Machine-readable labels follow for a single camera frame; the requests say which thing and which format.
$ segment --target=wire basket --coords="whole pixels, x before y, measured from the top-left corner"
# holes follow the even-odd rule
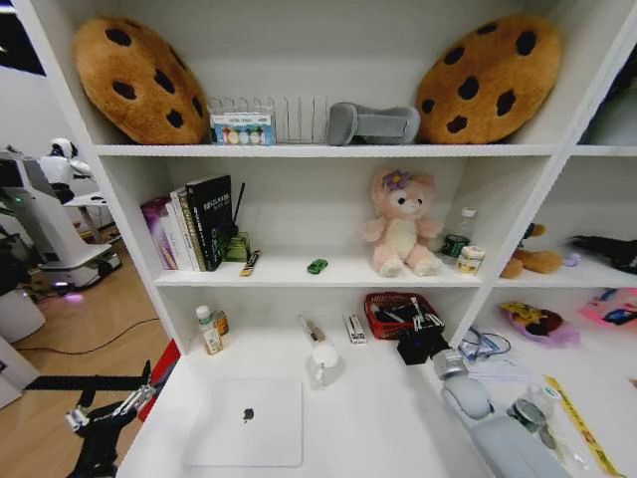
[[[379,340],[398,340],[400,333],[405,329],[413,329],[414,325],[411,322],[404,323],[386,323],[380,322],[376,319],[376,315],[372,312],[371,306],[377,306],[380,309],[387,309],[397,306],[411,305],[411,298],[415,297],[418,301],[418,306],[423,314],[436,314],[434,308],[427,302],[427,300],[420,294],[413,294],[410,292],[380,292],[374,294],[367,294],[365,296],[365,315],[369,321],[371,332]]]

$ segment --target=brown plush toy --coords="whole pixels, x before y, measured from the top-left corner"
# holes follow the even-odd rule
[[[192,144],[209,128],[204,94],[164,40],[125,18],[87,21],[74,40],[89,99],[141,144]]]
[[[546,232],[546,228],[542,224],[531,224],[525,233],[524,239],[528,237],[541,236]],[[522,273],[523,269],[528,269],[541,274],[550,274],[561,267],[561,256],[552,251],[530,252],[522,249],[521,246],[516,249],[514,255],[505,266],[500,277],[505,279],[514,279]]]
[[[542,18],[501,18],[456,42],[420,83],[420,138],[486,143],[511,134],[555,83],[561,39]]]

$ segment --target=yellow tape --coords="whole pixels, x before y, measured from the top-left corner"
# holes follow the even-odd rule
[[[619,473],[615,469],[613,464],[610,462],[610,460],[606,456],[606,453],[604,453],[604,450],[602,449],[601,445],[597,443],[597,440],[595,440],[595,437],[590,432],[590,430],[588,429],[588,426],[586,426],[586,423],[584,423],[584,420],[579,415],[579,413],[575,409],[575,406],[572,404],[572,402],[568,399],[568,396],[566,396],[566,393],[561,388],[557,380],[553,378],[552,376],[548,376],[548,375],[545,375],[544,378],[546,380],[546,383],[548,383],[549,386],[552,386],[553,388],[555,388],[555,390],[557,390],[559,394],[561,395],[561,399],[562,399],[561,403],[562,403],[562,406],[564,407],[564,411],[566,411],[566,413],[568,414],[568,417],[570,418],[570,421],[573,422],[573,425],[575,425],[575,428],[577,428],[581,436],[584,438],[586,445],[588,445],[588,448],[594,455],[595,459],[597,460],[597,463],[599,463],[599,466],[601,467],[601,469],[611,476],[624,476],[621,473]]]

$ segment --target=white cup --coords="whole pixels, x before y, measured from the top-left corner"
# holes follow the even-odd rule
[[[331,344],[317,345],[307,362],[310,383],[313,389],[331,385],[342,374],[342,360]]]

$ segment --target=toy car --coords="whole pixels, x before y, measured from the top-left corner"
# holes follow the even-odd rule
[[[310,274],[318,274],[325,267],[327,267],[327,261],[325,259],[316,259],[308,265],[308,272]]]

